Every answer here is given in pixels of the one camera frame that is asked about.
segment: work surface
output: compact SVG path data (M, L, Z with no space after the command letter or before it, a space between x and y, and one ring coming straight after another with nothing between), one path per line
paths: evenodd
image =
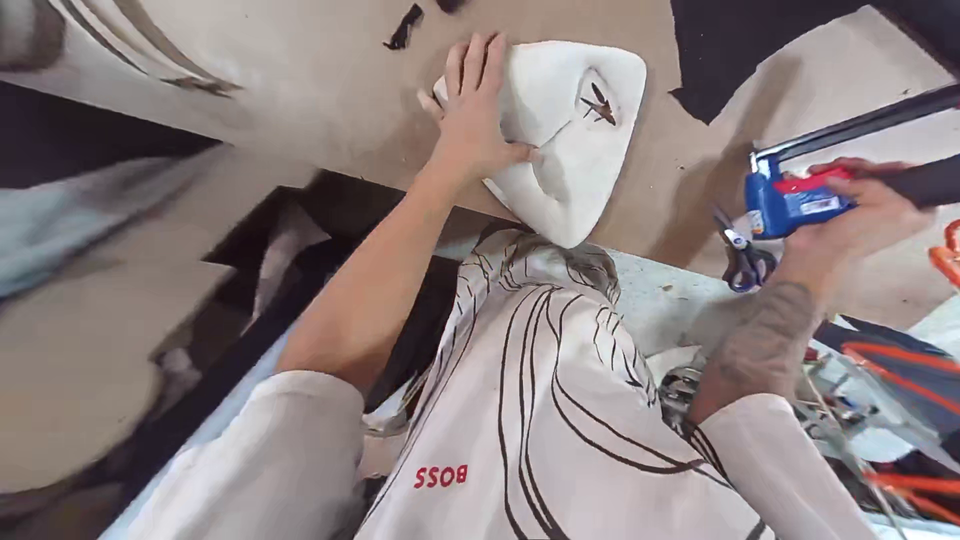
M751 141L780 142L950 82L865 8L762 64L707 126L667 93L681 85L669 0L474 0L454 16L424 0L425 18L403 51L381 44L409 8L396 1L140 3L188 58L243 89L226 99L149 79L75 26L54 67L2 78L401 189L437 136L415 92L442 74L454 41L501 30L513 42L564 39L633 51L647 62L648 86L623 171L589 241L714 276L726 257L708 203L742 209ZM960 113L945 112L829 152L927 161L957 148ZM479 183L460 204L511 217ZM951 293L925 262L938 236L869 261L870 278L854 280L839 307L900 327L919 320Z

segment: clutter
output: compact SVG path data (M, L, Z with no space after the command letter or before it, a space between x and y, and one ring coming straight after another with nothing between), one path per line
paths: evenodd
M534 231L572 248L587 239L610 199L639 113L646 64L620 49L545 41L515 46L506 71L503 135L539 147L543 161L515 165L484 184ZM446 103L443 79L434 93ZM607 122L589 119L592 112Z
M423 19L423 8L414 4L410 7L410 11L403 15L400 25L396 27L396 32L390 36L390 41L384 41L383 46L391 51L406 49L410 43L410 30L420 23L421 19Z

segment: scissors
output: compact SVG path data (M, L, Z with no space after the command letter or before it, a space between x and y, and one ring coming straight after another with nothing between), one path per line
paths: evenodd
M713 221L720 236L727 244L730 266L723 275L733 292L749 292L763 286L777 269L777 258L770 252L759 250L733 228L733 221L718 206L713 205Z

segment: shirt sleeve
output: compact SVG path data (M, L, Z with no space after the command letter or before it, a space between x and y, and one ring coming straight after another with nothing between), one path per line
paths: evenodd
M876 538L783 397L737 400L707 418L690 442L778 538Z
M358 503L363 406L330 375L264 380L218 439L176 457L131 539L329 538Z

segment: hand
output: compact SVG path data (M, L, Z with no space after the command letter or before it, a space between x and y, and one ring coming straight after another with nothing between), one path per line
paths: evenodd
M539 158L529 144L508 144L500 133L498 96L507 53L503 34L474 34L457 43L446 59L446 109L420 90L418 98L440 126L440 140L424 169L458 191L511 165Z
M857 260L919 233L933 222L933 210L918 210L883 182L871 178L880 173L897 172L910 165L903 162L872 163L856 158L840 158L813 165L811 174L843 167L855 180L828 178L827 186L836 194L856 202L851 209L827 223L800 227L786 240L786 250L821 253L839 260Z

